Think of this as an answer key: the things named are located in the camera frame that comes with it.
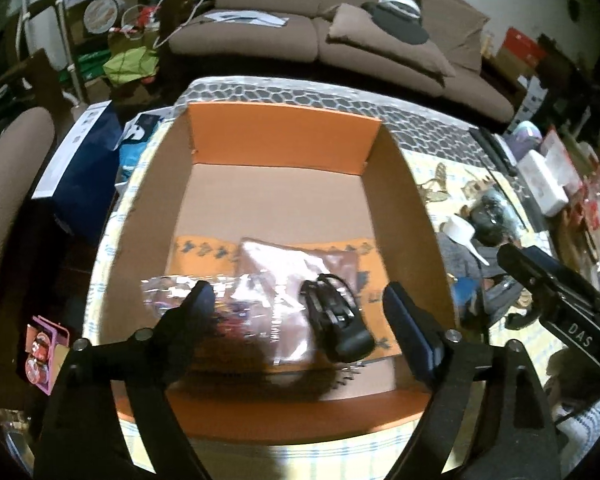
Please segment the orange knit towel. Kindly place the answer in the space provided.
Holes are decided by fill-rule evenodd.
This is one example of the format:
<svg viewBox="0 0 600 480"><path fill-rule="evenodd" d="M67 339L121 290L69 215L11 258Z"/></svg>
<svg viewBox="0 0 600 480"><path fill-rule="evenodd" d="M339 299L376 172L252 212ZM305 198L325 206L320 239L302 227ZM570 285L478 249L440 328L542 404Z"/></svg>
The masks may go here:
<svg viewBox="0 0 600 480"><path fill-rule="evenodd" d="M371 360L400 353L382 313L388 276L370 238L335 244L276 246L244 238L238 243L212 237L179 236L166 273L205 278L220 294L223 337L251 342L270 370L324 367L327 358L300 300L300 286L330 271L355 292L365 325L377 342Z"/></svg>

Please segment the black hair clip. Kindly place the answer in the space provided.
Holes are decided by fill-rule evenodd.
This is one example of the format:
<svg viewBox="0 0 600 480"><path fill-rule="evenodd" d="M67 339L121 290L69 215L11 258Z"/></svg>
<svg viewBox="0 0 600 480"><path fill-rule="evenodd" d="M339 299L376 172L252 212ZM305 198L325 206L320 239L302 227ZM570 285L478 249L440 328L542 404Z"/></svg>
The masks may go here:
<svg viewBox="0 0 600 480"><path fill-rule="evenodd" d="M306 307L316 343L333 363L354 363L367 358L376 348L355 293L335 274L318 274L300 286L299 297Z"/></svg>

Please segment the brown plastic packet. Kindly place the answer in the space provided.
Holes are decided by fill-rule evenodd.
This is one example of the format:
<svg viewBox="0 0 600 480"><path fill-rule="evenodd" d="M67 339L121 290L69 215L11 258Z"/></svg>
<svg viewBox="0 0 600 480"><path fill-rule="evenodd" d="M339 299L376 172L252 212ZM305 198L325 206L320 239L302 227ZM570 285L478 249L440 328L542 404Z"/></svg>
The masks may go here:
<svg viewBox="0 0 600 480"><path fill-rule="evenodd" d="M271 366L309 362L315 353L314 333L299 292L318 274L335 274L357 289L358 254L353 250L303 249L244 238L237 248L237 298L251 302L254 342Z"/></svg>

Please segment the shiny foil candy bag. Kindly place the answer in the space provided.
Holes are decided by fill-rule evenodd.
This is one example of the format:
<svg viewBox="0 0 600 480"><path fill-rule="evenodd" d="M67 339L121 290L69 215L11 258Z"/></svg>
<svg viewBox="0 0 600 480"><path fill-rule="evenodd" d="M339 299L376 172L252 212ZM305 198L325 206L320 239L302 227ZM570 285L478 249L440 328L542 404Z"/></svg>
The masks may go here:
<svg viewBox="0 0 600 480"><path fill-rule="evenodd" d="M156 318L167 310L179 307L201 281L207 282L214 293L214 313L211 333L215 337L255 340L258 334L251 321L251 302L238 299L241 278L223 274L196 278L190 275L163 275L140 281L143 303Z"/></svg>

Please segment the grey knit headband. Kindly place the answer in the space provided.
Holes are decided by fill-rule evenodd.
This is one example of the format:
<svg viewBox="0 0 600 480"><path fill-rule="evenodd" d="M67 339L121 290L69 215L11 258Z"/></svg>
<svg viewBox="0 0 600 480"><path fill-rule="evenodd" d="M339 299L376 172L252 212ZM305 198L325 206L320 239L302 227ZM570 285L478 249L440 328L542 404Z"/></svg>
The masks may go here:
<svg viewBox="0 0 600 480"><path fill-rule="evenodd" d="M518 301L522 286L496 261L495 247L480 247L488 265L480 262L467 247L449 235L437 232L444 270L451 287L456 318L466 323L481 315L489 326L498 322Z"/></svg>

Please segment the white tissue box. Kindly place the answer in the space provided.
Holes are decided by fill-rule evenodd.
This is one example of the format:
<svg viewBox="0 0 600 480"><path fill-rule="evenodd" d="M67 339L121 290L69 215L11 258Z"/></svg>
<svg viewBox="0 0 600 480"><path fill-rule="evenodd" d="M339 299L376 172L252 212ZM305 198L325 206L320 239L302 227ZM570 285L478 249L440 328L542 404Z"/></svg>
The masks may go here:
<svg viewBox="0 0 600 480"><path fill-rule="evenodd" d="M528 151L517 164L542 215L553 218L568 204L564 188L550 172L546 159L537 151Z"/></svg>

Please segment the clear dome black container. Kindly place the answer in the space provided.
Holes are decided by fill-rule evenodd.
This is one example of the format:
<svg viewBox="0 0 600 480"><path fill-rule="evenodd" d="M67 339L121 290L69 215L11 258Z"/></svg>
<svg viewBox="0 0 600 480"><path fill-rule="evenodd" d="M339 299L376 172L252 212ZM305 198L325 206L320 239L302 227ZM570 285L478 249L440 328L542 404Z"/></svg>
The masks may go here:
<svg viewBox="0 0 600 480"><path fill-rule="evenodd" d="M487 188L476 198L468 221L475 229L475 238L489 247L516 242L524 232L515 208L497 188Z"/></svg>

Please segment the white scoop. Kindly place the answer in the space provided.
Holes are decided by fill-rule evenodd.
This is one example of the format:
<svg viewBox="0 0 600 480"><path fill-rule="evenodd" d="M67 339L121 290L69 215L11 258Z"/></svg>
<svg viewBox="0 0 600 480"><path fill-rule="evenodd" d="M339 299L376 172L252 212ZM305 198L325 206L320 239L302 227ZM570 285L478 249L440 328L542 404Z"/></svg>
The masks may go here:
<svg viewBox="0 0 600 480"><path fill-rule="evenodd" d="M472 244L472 238L475 235L475 228L465 219L453 214L442 224L442 232L454 243L465 247L480 263L484 266L490 266L490 263L478 253L477 248Z"/></svg>

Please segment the gold hair claw clip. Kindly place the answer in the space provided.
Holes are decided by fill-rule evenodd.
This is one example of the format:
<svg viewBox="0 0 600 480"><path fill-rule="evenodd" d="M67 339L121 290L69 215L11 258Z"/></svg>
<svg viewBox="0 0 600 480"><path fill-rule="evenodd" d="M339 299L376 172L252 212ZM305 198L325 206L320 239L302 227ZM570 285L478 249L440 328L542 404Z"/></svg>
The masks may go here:
<svg viewBox="0 0 600 480"><path fill-rule="evenodd" d="M446 167L443 162L437 164L434 176L417 185L420 199L424 204L441 203L450 198L446 187Z"/></svg>

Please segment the black remote control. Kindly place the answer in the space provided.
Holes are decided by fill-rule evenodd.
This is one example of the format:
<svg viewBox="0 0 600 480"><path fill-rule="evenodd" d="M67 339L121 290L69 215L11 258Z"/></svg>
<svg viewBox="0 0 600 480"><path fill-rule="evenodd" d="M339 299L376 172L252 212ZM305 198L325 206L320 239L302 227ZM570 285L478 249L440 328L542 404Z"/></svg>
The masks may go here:
<svg viewBox="0 0 600 480"><path fill-rule="evenodd" d="M517 177L518 171L509 161L505 151L500 147L495 136L486 128L470 128L469 133L472 138L481 146L482 150L489 157L490 161L501 174L509 177Z"/></svg>

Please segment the dark blue box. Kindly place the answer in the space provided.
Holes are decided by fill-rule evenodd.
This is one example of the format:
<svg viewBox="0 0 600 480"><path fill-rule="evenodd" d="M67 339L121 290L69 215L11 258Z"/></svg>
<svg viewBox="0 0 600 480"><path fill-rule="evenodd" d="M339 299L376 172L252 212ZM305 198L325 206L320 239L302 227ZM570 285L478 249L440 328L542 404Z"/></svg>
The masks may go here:
<svg viewBox="0 0 600 480"><path fill-rule="evenodd" d="M122 128L114 106L87 107L61 141L33 191L77 236L98 240L114 200Z"/></svg>

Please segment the orange cardboard box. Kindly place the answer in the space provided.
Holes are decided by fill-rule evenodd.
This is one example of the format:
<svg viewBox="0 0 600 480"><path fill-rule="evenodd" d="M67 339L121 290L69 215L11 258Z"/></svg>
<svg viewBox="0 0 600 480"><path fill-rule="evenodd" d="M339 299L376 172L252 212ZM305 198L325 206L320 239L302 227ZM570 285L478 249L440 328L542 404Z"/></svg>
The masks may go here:
<svg viewBox="0 0 600 480"><path fill-rule="evenodd" d="M416 419L426 389L382 308L390 283L445 328L436 234L388 124L297 105L190 103L149 141L94 266L100 344L175 304L151 278L215 284L216 315L168 392L193 438L339 439Z"/></svg>

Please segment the white black headset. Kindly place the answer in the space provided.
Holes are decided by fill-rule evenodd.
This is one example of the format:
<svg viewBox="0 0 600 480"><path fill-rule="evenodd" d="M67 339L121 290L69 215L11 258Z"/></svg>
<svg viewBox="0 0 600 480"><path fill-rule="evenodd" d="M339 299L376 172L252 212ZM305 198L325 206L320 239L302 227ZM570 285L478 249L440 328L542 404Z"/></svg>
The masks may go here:
<svg viewBox="0 0 600 480"><path fill-rule="evenodd" d="M375 25L397 40L413 46L429 40L422 27L422 10L415 0L366 1L362 8Z"/></svg>

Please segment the brown cushion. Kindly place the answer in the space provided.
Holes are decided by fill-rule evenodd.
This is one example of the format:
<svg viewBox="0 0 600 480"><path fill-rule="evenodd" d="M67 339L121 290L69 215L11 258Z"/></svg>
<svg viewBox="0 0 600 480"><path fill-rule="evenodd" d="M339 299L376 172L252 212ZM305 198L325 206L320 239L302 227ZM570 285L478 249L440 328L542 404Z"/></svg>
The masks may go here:
<svg viewBox="0 0 600 480"><path fill-rule="evenodd" d="M397 40L375 25L370 14L359 6L340 3L329 9L327 16L330 18L327 41L332 44L346 44L377 54L429 76L456 75L455 68L431 39L418 46Z"/></svg>

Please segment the brown sofa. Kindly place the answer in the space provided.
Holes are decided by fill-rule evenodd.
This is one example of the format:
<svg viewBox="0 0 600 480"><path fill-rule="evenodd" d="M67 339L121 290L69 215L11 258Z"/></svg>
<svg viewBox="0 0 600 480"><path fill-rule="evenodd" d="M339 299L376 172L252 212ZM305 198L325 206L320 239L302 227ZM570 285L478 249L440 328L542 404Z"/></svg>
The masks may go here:
<svg viewBox="0 0 600 480"><path fill-rule="evenodd" d="M465 0L212 0L166 45L171 93L258 75L343 84L504 125L513 105L481 75L486 14Z"/></svg>

